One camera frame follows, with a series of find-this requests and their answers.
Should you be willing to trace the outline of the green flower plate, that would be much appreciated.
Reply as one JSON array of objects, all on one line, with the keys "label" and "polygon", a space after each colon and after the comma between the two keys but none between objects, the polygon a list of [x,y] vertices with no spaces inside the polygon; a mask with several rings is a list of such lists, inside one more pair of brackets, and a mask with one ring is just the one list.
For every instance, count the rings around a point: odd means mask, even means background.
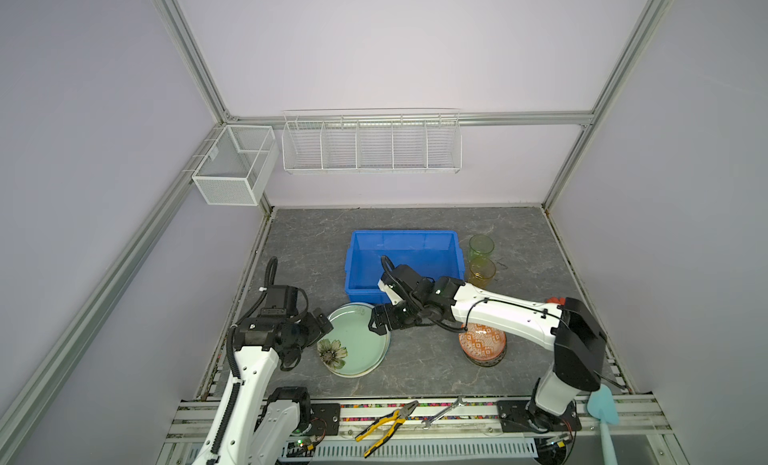
[{"label": "green flower plate", "polygon": [[368,328],[373,307],[349,303],[329,317],[333,329],[316,345],[323,365],[342,378],[369,374],[384,360],[390,345],[388,334],[378,335]]}]

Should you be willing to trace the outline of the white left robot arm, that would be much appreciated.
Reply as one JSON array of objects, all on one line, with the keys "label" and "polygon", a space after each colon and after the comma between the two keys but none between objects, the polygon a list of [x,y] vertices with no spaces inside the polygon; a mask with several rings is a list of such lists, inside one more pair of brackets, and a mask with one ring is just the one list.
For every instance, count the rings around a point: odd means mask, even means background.
[{"label": "white left robot arm", "polygon": [[275,464],[290,435],[310,426],[306,388],[267,388],[275,371],[293,370],[333,326],[321,309],[309,309],[303,289],[275,283],[277,267],[270,258],[260,295],[227,332],[230,375],[196,464]]}]

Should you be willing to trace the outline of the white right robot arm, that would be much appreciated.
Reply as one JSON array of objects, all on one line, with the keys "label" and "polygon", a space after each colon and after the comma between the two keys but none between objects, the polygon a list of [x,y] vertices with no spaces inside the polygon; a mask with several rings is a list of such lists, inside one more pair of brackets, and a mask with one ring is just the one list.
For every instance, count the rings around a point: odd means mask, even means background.
[{"label": "white right robot arm", "polygon": [[389,299],[373,307],[368,329],[388,331],[435,325],[466,333],[471,324],[491,327],[525,339],[551,352],[546,373],[530,399],[506,419],[515,431],[543,434],[563,426],[578,431],[574,401],[581,393],[600,389],[607,335],[579,299],[562,303],[532,302],[500,295],[460,279],[433,280],[410,266],[381,258],[379,289]]}]

